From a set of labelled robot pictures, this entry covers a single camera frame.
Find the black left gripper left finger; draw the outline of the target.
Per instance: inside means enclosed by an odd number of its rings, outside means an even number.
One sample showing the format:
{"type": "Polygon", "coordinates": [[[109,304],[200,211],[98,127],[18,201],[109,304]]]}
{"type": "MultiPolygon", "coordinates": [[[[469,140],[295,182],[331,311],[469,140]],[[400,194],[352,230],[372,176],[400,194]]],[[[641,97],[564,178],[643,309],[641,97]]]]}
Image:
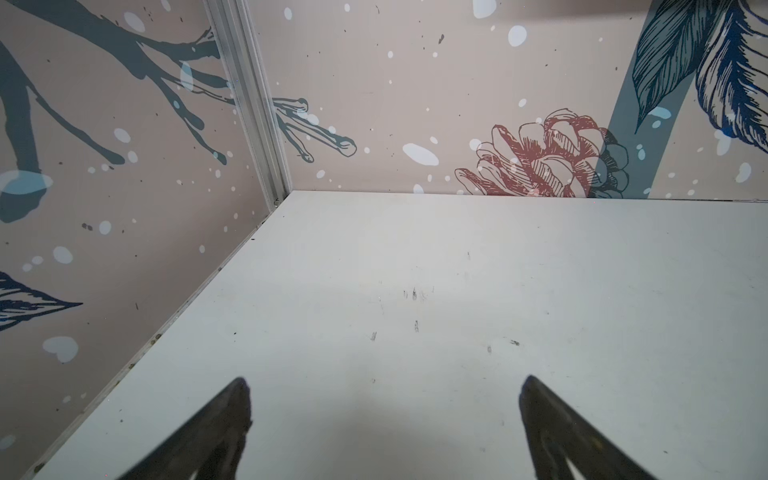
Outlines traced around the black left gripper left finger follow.
{"type": "Polygon", "coordinates": [[[121,478],[234,479],[251,426],[250,388],[237,377],[121,478]]]}

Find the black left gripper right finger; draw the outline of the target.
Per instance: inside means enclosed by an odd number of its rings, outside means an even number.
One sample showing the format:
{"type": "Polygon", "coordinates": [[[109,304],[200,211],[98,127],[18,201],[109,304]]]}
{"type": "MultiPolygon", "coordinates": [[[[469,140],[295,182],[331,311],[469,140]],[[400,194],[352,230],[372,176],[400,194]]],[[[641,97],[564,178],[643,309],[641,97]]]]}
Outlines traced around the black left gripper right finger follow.
{"type": "Polygon", "coordinates": [[[643,479],[655,477],[537,377],[519,395],[521,419],[538,479],[643,479]]]}

